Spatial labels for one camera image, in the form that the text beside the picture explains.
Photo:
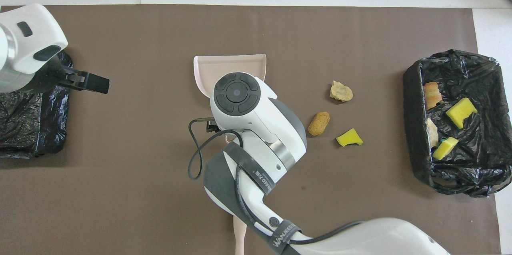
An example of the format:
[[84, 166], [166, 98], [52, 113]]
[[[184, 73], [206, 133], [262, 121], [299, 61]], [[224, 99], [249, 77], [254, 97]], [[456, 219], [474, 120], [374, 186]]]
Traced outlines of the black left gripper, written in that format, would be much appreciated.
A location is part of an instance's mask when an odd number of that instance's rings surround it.
[[108, 94], [110, 80], [90, 72], [67, 70], [71, 67], [71, 57], [52, 57], [34, 75], [34, 91], [46, 92], [59, 82], [61, 87], [77, 91], [91, 91]]

